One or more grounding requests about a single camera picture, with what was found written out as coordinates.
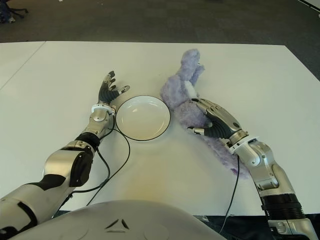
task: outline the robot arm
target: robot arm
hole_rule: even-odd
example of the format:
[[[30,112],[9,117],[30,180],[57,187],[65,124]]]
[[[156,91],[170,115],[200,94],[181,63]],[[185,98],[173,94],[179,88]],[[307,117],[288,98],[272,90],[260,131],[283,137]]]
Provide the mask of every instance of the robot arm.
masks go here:
[[[229,151],[236,153],[248,168],[259,193],[262,210],[275,239],[318,240],[311,221],[303,213],[295,191],[266,144],[243,131],[239,122],[223,107],[205,99],[193,99],[212,120],[210,128],[189,127],[195,134],[227,139]]]
[[[43,179],[22,185],[0,199],[0,240],[51,219],[67,196],[87,182],[100,138],[108,128],[110,115],[116,111],[110,103],[130,88],[115,90],[116,86],[111,86],[114,76],[112,71],[103,80],[98,103],[92,106],[84,131],[48,157]]]

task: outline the floor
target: floor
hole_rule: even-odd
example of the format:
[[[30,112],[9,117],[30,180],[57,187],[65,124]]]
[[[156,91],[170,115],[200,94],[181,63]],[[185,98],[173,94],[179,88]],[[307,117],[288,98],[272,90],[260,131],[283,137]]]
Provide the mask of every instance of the floor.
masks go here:
[[[0,42],[120,41],[285,45],[320,80],[320,18],[297,0],[11,0],[24,19]]]

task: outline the wire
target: wire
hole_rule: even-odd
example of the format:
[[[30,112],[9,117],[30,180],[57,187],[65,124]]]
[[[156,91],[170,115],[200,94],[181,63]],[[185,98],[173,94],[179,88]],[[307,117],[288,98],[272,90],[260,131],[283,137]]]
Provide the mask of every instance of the wire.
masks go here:
[[[119,130],[117,129],[113,129],[114,131],[117,131],[119,134],[121,134],[124,139],[126,140],[126,143],[128,144],[128,149],[129,149],[129,153],[128,153],[128,156],[125,160],[125,162],[122,164],[122,166],[114,173],[112,174],[112,176],[110,178],[107,178],[102,184],[101,184],[101,187],[99,188],[98,191],[96,191],[96,193],[93,195],[93,197],[90,199],[90,201],[86,204],[86,206],[88,206],[93,200],[94,198],[97,196],[97,194],[100,192],[100,190],[126,165],[126,163],[128,162],[129,160],[129,157],[130,157],[130,152],[131,152],[131,149],[130,149],[130,143],[128,141],[128,139],[126,138],[126,136],[120,132]]]
[[[111,133],[112,133],[112,131],[115,129],[116,118],[115,118],[115,116],[114,116],[114,115],[112,116],[112,118],[113,118],[112,128],[111,128],[111,129],[110,129],[110,128],[108,128],[108,129],[110,129],[110,131],[109,131],[106,135],[104,135],[104,136],[100,137],[100,141],[101,141],[102,139],[104,139],[106,136],[108,136],[109,134],[111,134]]]
[[[108,163],[106,162],[106,160],[104,159],[104,157],[101,155],[98,147],[96,147],[96,152],[98,153],[98,155],[101,158],[102,162],[104,163],[104,165],[108,169],[108,175],[107,175],[106,179],[109,179],[110,178],[110,167],[109,167]]]
[[[110,135],[111,132],[115,129],[116,118],[115,118],[115,116],[112,116],[112,117],[113,117],[112,128],[108,128],[110,131],[109,131],[107,134],[103,135],[103,136],[100,138],[100,141],[101,141],[102,139],[104,139],[106,136]],[[99,157],[101,158],[101,160],[103,161],[104,165],[106,166],[106,168],[107,168],[107,170],[108,170],[108,175],[107,175],[107,178],[106,178],[106,179],[109,179],[109,177],[110,177],[110,167],[109,167],[108,163],[106,162],[106,160],[104,159],[104,157],[102,156],[102,154],[100,153],[99,148],[96,147],[95,150],[96,150],[96,152],[98,153]],[[94,190],[97,190],[97,189],[101,188],[101,186],[103,185],[103,183],[104,183],[105,181],[106,181],[106,180],[104,180],[104,181],[103,181],[102,183],[100,183],[98,186],[93,187],[93,188],[90,188],[90,189],[87,189],[87,190],[75,190],[75,191],[72,191],[72,192],[68,195],[68,197],[66,198],[66,201],[65,201],[65,202],[67,202],[70,198],[72,198],[72,197],[73,197],[73,194],[89,193],[89,192],[92,192],[92,191],[94,191]]]
[[[238,173],[236,175],[236,181],[235,181],[235,185],[234,185],[234,188],[233,188],[233,193],[232,193],[232,197],[231,197],[231,201],[230,201],[230,204],[229,204],[229,207],[228,207],[228,210],[226,211],[226,214],[225,214],[225,217],[224,217],[224,221],[223,221],[223,225],[219,231],[219,234],[221,234],[222,230],[224,229],[225,225],[226,225],[226,221],[227,221],[227,218],[228,218],[228,214],[229,214],[229,211],[230,211],[230,208],[231,208],[231,205],[232,205],[232,202],[234,201],[234,197],[235,197],[235,193],[236,193],[236,189],[237,189],[237,185],[238,185],[238,180],[239,180],[239,174],[240,174],[240,161],[239,161],[239,156],[237,158],[237,163],[238,163]]]

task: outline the white tabletop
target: white tabletop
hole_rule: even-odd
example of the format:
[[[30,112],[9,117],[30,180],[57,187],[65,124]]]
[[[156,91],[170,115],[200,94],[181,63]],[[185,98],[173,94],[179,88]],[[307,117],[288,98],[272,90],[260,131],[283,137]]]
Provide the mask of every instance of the white tabletop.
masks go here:
[[[286,47],[277,45],[46,42],[0,91],[0,195],[42,178],[47,157],[87,125],[109,71],[115,71],[117,85],[131,85],[114,102],[117,106],[137,95],[159,97],[183,52],[191,48],[199,49],[206,68],[196,90],[268,144],[305,213],[320,213],[320,83]],[[191,214],[225,214],[236,176],[176,119],[159,138],[130,144],[128,164],[94,203],[143,199]],[[113,133],[100,151],[115,172],[127,156],[126,142]],[[96,156],[82,189],[105,177]],[[63,209],[82,207],[92,195],[75,194]],[[260,205],[252,180],[241,179],[230,213],[263,215]]]
[[[44,43],[37,41],[0,44],[0,89]]]

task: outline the purple stuffed toy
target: purple stuffed toy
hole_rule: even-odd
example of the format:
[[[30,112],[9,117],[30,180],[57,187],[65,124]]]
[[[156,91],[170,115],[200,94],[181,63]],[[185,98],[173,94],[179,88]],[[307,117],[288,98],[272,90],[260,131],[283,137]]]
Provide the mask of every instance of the purple stuffed toy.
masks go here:
[[[196,128],[209,127],[210,121],[191,99],[198,98],[194,85],[205,67],[199,64],[200,53],[197,49],[186,51],[181,59],[181,67],[178,72],[169,77],[161,88],[160,95],[174,113],[180,124],[187,129],[189,126]],[[197,135],[211,148],[214,155],[221,163],[234,174],[238,173],[237,156],[232,155],[218,138]],[[240,177],[247,178],[248,169],[240,163]]]

